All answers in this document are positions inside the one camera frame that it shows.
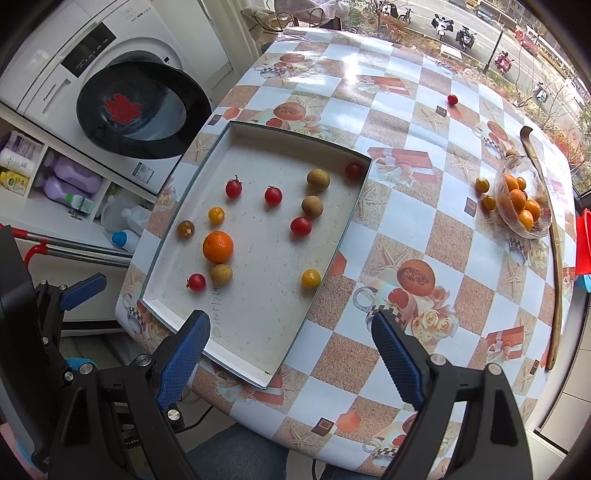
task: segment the red scooter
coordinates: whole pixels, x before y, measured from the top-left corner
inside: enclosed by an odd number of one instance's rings
[[[511,63],[513,60],[509,59],[509,55],[505,52],[499,53],[495,58],[495,65],[501,75],[504,75],[511,70]]]

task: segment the washing machine door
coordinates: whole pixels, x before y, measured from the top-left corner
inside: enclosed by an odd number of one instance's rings
[[[212,109],[186,73],[161,63],[126,60],[82,87],[76,115],[94,144],[131,158],[183,155]]]

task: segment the street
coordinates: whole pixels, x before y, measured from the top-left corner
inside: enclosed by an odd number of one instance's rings
[[[431,25],[434,14],[453,20],[454,31],[447,32],[443,42],[457,49],[460,46],[456,42],[456,33],[462,29],[463,25],[468,27],[470,32],[476,35],[474,46],[468,49],[466,54],[482,63],[486,63],[491,57],[492,50],[501,33],[499,25],[490,25],[477,17],[472,10],[462,9],[442,0],[398,0],[395,4],[399,14],[403,14],[407,6],[412,9],[411,23],[408,26],[410,29],[433,38],[437,38],[435,29]],[[505,78],[515,84],[526,96],[531,95],[532,87],[538,81],[544,82],[549,93],[548,101],[543,105],[544,112],[547,115],[551,114],[552,119],[560,128],[572,128],[576,123],[580,108],[568,90],[563,88],[563,78],[558,72],[540,56],[534,58],[522,48],[511,31],[505,30],[503,33],[494,57],[502,50],[507,51],[509,58],[514,60],[512,68]],[[494,61],[491,61],[490,68],[496,71]],[[553,103],[558,92],[560,92],[559,99]]]

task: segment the yellow cherry tomato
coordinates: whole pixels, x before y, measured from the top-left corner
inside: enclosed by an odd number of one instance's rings
[[[317,288],[320,285],[320,274],[314,268],[309,268],[301,276],[301,285],[305,288]]]
[[[209,221],[211,223],[213,223],[214,225],[219,225],[223,222],[224,217],[226,216],[226,212],[223,211],[222,207],[213,207],[209,210],[207,216],[209,217]]]

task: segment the orange fruit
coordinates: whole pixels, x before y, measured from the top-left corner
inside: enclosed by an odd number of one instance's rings
[[[519,190],[519,184],[517,183],[517,179],[513,175],[509,175],[508,173],[503,174],[503,178],[505,179],[505,183],[507,184],[507,188],[509,191],[511,190]]]
[[[478,177],[474,183],[476,191],[479,193],[486,193],[491,188],[491,184],[484,177]]]
[[[531,216],[534,218],[534,222],[537,222],[538,218],[540,218],[540,215],[542,214],[542,208],[535,200],[527,200],[525,202],[525,210],[531,213]]]
[[[203,241],[203,256],[211,263],[226,263],[234,253],[234,242],[226,232],[215,230]]]
[[[534,217],[532,216],[529,210],[523,210],[519,214],[519,221],[525,227],[525,229],[529,232],[531,228],[534,226]]]
[[[486,195],[482,199],[482,207],[488,212],[493,211],[496,208],[496,200],[491,195]]]
[[[517,213],[521,213],[521,211],[525,208],[525,193],[523,193],[520,189],[514,189],[510,191],[509,198],[511,199],[511,203],[513,204],[515,211]]]

